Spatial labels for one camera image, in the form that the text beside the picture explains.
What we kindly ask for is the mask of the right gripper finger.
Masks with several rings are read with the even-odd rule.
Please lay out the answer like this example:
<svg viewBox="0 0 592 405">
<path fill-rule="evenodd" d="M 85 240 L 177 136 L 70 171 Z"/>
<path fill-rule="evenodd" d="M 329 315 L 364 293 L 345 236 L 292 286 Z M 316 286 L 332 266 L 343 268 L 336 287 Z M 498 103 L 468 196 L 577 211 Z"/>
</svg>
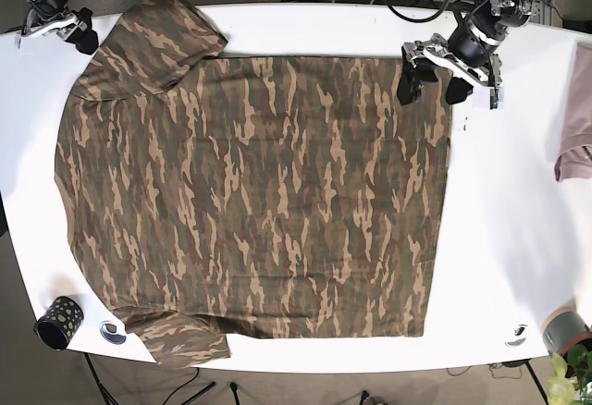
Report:
<svg viewBox="0 0 592 405">
<path fill-rule="evenodd" d="M 93 30 L 92 22 L 78 18 L 77 22 L 68 29 L 67 42 L 73 44 L 76 50 L 85 55 L 93 55 L 98 49 L 98 35 Z"/>
</svg>

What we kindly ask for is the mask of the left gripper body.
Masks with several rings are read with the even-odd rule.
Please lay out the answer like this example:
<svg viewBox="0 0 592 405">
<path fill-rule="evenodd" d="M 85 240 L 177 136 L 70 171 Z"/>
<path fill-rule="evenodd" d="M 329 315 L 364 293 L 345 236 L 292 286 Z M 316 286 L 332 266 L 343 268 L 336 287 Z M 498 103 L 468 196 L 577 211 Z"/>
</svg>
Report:
<svg viewBox="0 0 592 405">
<path fill-rule="evenodd" d="M 436 69 L 457 73 L 474 85 L 472 94 L 479 87 L 485 89 L 486 108 L 493 110 L 502 103 L 501 62 L 495 53 L 498 45 L 498 40 L 487 37 L 475 24 L 463 23 L 448 39 L 435 33 L 427 41 L 405 43 L 401 55 L 407 54 L 409 59 L 422 56 Z"/>
</svg>

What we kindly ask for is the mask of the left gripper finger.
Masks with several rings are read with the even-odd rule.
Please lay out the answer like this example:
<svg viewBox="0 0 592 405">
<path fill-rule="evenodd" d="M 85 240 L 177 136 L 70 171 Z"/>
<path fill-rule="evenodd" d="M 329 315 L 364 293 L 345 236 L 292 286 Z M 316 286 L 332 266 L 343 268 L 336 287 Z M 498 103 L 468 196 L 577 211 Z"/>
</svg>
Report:
<svg viewBox="0 0 592 405">
<path fill-rule="evenodd" d="M 453 72 L 445 93 L 445 100 L 448 104 L 460 104 L 473 93 L 473 90 L 473 84 Z"/>
<path fill-rule="evenodd" d="M 402 57 L 401 78 L 398 85 L 398 99 L 401 105 L 417 102 L 421 97 L 422 87 L 436 83 L 436 65 L 422 56 L 409 59 L 407 54 Z"/>
</svg>

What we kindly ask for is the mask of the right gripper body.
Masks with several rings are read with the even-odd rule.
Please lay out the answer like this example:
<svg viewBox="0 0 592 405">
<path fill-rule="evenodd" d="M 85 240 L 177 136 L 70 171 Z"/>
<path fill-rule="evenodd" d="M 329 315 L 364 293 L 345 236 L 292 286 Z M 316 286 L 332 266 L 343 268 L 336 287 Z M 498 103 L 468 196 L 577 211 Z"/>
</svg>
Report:
<svg viewBox="0 0 592 405">
<path fill-rule="evenodd" d="M 62 41 L 67 42 L 68 29 L 77 22 L 78 18 L 91 21 L 93 12 L 83 7 L 80 11 L 66 9 L 47 21 L 42 21 L 34 10 L 30 10 L 24 20 L 22 28 L 17 32 L 17 47 L 24 41 L 36 39 L 50 34 L 56 34 Z"/>
</svg>

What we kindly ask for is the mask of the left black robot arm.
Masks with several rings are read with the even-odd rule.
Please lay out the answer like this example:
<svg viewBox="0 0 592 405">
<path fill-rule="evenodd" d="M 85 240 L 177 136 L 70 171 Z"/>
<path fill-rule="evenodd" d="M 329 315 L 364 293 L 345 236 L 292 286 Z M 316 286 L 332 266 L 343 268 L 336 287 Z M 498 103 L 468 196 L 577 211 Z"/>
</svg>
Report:
<svg viewBox="0 0 592 405">
<path fill-rule="evenodd" d="M 402 73 L 397 89 L 403 105 L 419 100 L 421 88 L 437 81 L 436 68 L 452 72 L 445 92 L 447 104 L 464 102 L 482 87 L 489 92 L 488 107 L 502 103 L 501 61 L 496 50 L 509 28 L 523 26 L 534 12 L 534 0 L 475 0 L 466 10 L 455 9 L 457 27 L 445 39 L 435 33 L 424 42 L 401 48 Z"/>
</svg>

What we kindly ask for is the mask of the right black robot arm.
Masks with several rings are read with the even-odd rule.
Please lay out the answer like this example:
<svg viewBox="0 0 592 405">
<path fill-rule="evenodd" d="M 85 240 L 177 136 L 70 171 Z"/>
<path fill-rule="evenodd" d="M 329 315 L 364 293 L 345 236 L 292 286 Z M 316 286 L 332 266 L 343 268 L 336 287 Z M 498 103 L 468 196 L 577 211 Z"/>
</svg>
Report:
<svg viewBox="0 0 592 405">
<path fill-rule="evenodd" d="M 51 34 L 75 46 L 85 55 L 98 49 L 98 35 L 93 29 L 93 12 L 84 7 L 72 10 L 69 0 L 24 0 L 30 9 L 23 23 L 12 30 L 16 45 Z"/>
</svg>

